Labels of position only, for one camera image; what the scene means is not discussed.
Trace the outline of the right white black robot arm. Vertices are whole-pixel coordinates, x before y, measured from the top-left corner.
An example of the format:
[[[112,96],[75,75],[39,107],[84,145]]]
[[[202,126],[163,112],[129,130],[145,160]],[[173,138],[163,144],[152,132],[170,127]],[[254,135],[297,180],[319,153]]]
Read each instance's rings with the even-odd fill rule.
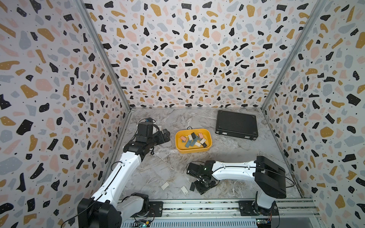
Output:
[[[201,195],[216,187],[222,180],[253,181],[259,187],[255,200],[239,202],[242,216],[278,215],[276,200],[285,199],[285,169],[264,156],[256,160],[241,163],[206,161],[203,164],[189,163],[186,173],[196,181],[192,183],[194,190]]]

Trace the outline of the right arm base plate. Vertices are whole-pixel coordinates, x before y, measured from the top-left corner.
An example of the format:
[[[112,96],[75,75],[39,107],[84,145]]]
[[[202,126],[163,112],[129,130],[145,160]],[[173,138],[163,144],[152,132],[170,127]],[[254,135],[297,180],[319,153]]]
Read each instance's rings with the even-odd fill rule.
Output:
[[[241,216],[277,216],[278,207],[274,201],[269,209],[259,207],[254,200],[241,200],[238,202]]]

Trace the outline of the blue eraser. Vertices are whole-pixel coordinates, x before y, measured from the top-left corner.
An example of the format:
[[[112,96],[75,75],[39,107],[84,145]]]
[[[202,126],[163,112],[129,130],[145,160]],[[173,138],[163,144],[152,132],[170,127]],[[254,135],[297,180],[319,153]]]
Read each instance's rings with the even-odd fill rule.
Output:
[[[191,146],[192,140],[189,140],[186,142],[185,147],[189,148]]]
[[[197,143],[197,139],[194,139],[191,143],[191,146],[194,146]]]

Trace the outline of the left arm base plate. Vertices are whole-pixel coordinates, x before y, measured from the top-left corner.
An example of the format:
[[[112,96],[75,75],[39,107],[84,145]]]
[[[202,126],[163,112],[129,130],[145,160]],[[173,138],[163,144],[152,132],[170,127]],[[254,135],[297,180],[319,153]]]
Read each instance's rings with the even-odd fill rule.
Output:
[[[162,217],[163,201],[145,201],[142,209],[142,217]]]

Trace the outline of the yellow plastic storage box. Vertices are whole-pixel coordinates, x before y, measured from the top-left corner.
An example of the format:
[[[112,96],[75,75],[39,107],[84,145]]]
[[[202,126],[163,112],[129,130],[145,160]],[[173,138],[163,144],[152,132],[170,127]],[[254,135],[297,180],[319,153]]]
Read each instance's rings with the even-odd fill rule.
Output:
[[[203,146],[197,147],[194,145],[194,146],[190,146],[189,148],[186,148],[185,144],[187,141],[189,141],[188,135],[191,135],[191,133],[196,134],[196,136],[197,136],[196,139],[197,139],[198,143],[201,141],[201,139],[198,136],[198,133],[202,133],[204,138],[206,139],[205,143],[207,144],[207,147],[205,147],[205,148]],[[181,136],[185,136],[187,138],[187,141],[183,142],[180,139]],[[181,130],[181,131],[178,131],[175,135],[175,146],[181,154],[207,152],[212,146],[212,137],[211,137],[210,132],[204,128],[192,129],[192,130]]]

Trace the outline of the white eraser bottom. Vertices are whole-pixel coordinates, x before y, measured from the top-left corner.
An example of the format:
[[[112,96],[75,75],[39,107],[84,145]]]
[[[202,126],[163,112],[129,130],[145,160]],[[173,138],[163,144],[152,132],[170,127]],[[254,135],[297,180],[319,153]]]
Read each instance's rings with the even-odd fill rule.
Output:
[[[189,193],[185,186],[181,187],[181,191],[184,193],[184,195],[187,195]]]

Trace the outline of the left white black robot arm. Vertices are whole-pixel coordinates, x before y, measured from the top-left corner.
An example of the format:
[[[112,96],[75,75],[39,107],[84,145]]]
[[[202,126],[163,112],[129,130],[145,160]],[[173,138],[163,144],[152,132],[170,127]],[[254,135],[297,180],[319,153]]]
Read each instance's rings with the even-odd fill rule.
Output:
[[[169,142],[170,135],[152,118],[138,123],[134,136],[123,147],[120,159],[111,165],[109,177],[91,198],[83,198],[78,204],[79,227],[119,228],[129,218],[153,216],[148,195],[133,193],[124,199],[120,197],[143,159],[154,154],[155,146]]]

